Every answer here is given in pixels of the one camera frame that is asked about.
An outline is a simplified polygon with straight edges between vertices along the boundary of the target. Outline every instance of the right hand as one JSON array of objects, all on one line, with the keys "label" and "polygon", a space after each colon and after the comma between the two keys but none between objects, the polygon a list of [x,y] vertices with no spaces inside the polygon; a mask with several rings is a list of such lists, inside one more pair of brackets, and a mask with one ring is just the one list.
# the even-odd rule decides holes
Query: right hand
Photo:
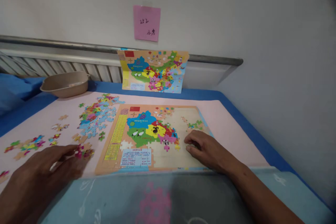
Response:
[{"label": "right hand", "polygon": [[193,130],[184,139],[188,145],[186,150],[199,162],[217,172],[229,175],[244,167],[244,164],[236,159],[215,138],[202,131]]}]

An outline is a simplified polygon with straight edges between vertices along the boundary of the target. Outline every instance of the wooden puzzle board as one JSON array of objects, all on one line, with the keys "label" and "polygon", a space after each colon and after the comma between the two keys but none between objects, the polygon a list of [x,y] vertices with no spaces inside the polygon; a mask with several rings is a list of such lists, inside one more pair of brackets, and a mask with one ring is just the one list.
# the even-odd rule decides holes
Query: wooden puzzle board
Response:
[{"label": "wooden puzzle board", "polygon": [[210,133],[195,106],[122,104],[106,139],[96,174],[122,168],[175,170],[204,167],[186,151],[193,130]]}]

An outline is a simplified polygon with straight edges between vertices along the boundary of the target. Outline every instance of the completed map puzzle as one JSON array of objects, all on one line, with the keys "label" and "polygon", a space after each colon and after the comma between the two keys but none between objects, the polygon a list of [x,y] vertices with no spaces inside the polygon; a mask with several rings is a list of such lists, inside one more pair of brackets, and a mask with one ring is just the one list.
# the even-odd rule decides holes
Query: completed map puzzle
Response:
[{"label": "completed map puzzle", "polygon": [[195,106],[121,104],[96,167],[96,174],[122,168],[174,170],[204,167],[186,151],[192,131],[210,130]]},{"label": "completed map puzzle", "polygon": [[118,51],[126,90],[181,93],[186,51]]}]

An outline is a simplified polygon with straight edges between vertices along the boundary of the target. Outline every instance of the red flag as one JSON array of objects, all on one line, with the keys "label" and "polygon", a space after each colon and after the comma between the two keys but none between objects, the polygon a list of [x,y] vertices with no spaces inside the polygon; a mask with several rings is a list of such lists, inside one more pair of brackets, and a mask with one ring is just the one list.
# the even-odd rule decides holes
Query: red flag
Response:
[{"label": "red flag", "polygon": [[133,51],[125,51],[125,56],[126,57],[134,57],[134,52]]},{"label": "red flag", "polygon": [[131,107],[129,109],[129,111],[137,111],[137,112],[139,112],[140,111],[140,107]]}]

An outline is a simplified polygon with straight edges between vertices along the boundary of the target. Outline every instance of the hand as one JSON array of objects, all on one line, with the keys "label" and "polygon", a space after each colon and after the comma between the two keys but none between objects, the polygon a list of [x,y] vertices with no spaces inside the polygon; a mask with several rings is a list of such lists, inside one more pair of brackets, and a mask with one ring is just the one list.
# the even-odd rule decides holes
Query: hand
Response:
[{"label": "hand", "polygon": [[217,172],[229,175],[244,167],[244,164],[220,145],[215,138],[202,131],[193,130],[185,137],[184,142],[195,146],[186,147],[194,158]]},{"label": "hand", "polygon": [[[2,223],[22,223],[28,217],[35,222],[54,197],[73,179],[78,179],[88,159],[66,156],[77,145],[52,146],[31,156],[11,176],[0,194]],[[54,171],[55,162],[62,162]]]}]

